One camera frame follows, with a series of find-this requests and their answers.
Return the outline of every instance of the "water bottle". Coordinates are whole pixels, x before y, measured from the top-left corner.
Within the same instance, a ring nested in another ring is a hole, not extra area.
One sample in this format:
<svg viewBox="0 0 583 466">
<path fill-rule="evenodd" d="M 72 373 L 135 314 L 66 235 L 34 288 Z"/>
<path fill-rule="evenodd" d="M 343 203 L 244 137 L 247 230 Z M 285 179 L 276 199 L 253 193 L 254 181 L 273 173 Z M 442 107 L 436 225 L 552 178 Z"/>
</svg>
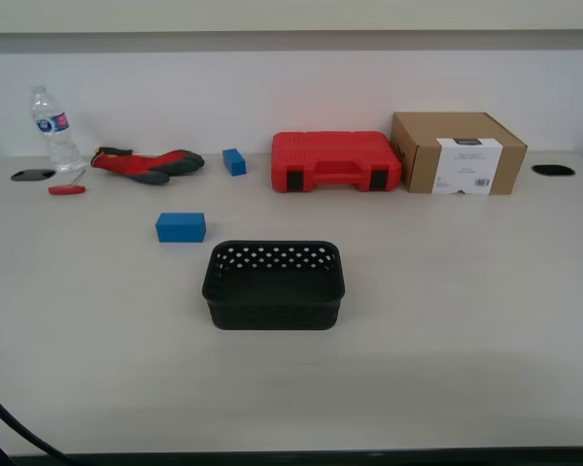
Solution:
<svg viewBox="0 0 583 466">
<path fill-rule="evenodd" d="M 46 92 L 44 85 L 34 85 L 32 90 L 32 115 L 43 139 L 48 145 L 51 163 L 57 172 L 75 172 L 86 163 L 71 138 L 67 116 L 60 104 Z"/>
</svg>

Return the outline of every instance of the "toolbox handle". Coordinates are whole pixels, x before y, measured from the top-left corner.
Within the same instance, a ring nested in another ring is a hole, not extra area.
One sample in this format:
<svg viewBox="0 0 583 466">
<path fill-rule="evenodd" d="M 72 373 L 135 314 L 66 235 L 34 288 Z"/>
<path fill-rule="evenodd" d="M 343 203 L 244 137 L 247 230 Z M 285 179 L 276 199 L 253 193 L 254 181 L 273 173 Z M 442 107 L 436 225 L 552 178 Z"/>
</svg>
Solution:
<svg viewBox="0 0 583 466">
<path fill-rule="evenodd" d="M 361 174 L 353 173 L 321 173 L 313 177 L 315 183 L 323 184 L 354 184 L 362 181 Z"/>
<path fill-rule="evenodd" d="M 315 166 L 315 183 L 361 183 L 362 169 L 356 161 L 321 161 Z"/>
</svg>

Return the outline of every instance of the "blue block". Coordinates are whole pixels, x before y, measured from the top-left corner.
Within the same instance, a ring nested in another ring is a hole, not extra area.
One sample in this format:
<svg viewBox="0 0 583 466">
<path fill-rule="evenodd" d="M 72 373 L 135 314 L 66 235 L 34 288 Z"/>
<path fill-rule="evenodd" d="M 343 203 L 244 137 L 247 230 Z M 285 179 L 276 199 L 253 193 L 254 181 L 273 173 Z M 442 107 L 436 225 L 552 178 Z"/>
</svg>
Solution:
<svg viewBox="0 0 583 466">
<path fill-rule="evenodd" d="M 160 214 L 155 223 L 161 243 L 203 243 L 205 214 Z"/>
<path fill-rule="evenodd" d="M 223 160 L 231 176 L 246 175 L 246 160 L 238 149 L 223 150 Z"/>
</svg>

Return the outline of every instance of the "cable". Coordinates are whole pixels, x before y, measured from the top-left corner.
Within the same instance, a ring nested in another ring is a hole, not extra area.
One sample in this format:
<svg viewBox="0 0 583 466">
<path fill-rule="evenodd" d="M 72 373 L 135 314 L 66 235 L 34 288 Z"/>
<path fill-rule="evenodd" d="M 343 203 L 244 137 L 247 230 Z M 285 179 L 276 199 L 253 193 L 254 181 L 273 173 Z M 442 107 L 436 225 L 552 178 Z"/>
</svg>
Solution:
<svg viewBox="0 0 583 466">
<path fill-rule="evenodd" d="M 4 421 L 5 424 L 7 424 L 9 427 L 15 430 L 21 437 L 23 437 L 25 440 L 30 442 L 38 449 L 47 453 L 52 458 L 57 459 L 59 461 L 63 461 L 64 463 L 67 464 L 71 464 L 73 466 L 85 466 L 84 463 L 78 461 L 77 459 L 70 458 L 62 451 L 55 449 L 52 445 L 46 444 L 43 440 L 41 440 L 35 434 L 26 429 L 1 404 L 0 404 L 0 418 Z"/>
</svg>

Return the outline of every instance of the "screwdriver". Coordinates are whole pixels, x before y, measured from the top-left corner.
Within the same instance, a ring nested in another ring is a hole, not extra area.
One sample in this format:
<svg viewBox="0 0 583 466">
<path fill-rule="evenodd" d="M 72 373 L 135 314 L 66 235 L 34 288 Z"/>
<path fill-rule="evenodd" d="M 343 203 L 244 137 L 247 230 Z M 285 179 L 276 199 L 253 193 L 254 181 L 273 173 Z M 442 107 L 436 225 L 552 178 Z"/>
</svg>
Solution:
<svg viewBox="0 0 583 466">
<path fill-rule="evenodd" d="M 81 192 L 85 192 L 86 188 L 84 186 L 80 186 L 80 185 L 76 184 L 85 172 L 86 172 L 86 169 L 84 169 L 82 172 L 80 172 L 80 175 L 78 175 L 69 184 L 63 184 L 61 186 L 51 186 L 48 188 L 48 191 L 53 196 L 67 196 L 69 194 L 80 194 Z"/>
</svg>

